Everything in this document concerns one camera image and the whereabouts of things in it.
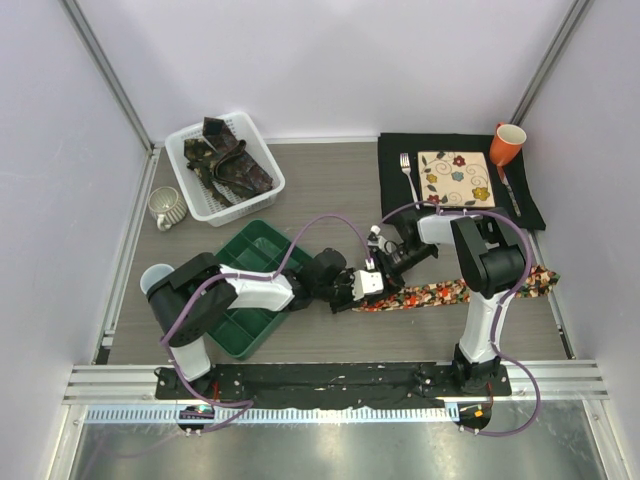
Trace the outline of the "red floral patterned tie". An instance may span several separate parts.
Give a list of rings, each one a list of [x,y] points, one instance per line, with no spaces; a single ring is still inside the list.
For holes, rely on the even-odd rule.
[[[538,298],[549,295],[559,282],[560,275],[541,265],[531,267],[516,298]],[[354,312],[384,312],[438,307],[470,302],[471,290],[463,279],[431,283],[424,286],[403,287],[390,297],[353,308]]]

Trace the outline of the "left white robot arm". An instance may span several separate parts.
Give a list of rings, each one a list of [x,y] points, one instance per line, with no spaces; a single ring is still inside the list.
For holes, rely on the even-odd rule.
[[[213,385],[213,364],[204,335],[243,310],[296,312],[323,301],[334,313],[354,308],[381,291],[381,277],[371,258],[364,269],[346,266],[336,250],[325,249],[297,269],[280,265],[254,272],[222,263],[210,252],[179,268],[148,267],[140,289],[160,325],[179,388],[190,398],[205,397]]]

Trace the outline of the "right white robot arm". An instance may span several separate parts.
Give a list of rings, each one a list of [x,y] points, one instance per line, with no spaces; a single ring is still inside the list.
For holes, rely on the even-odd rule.
[[[440,245],[454,247],[459,269],[470,289],[466,324],[454,347],[451,382],[465,395],[484,392],[499,377],[500,337],[507,309],[531,267],[531,248],[522,231],[500,209],[395,214],[403,242],[392,252],[380,228],[367,241],[388,289],[396,292],[403,274],[434,256]]]

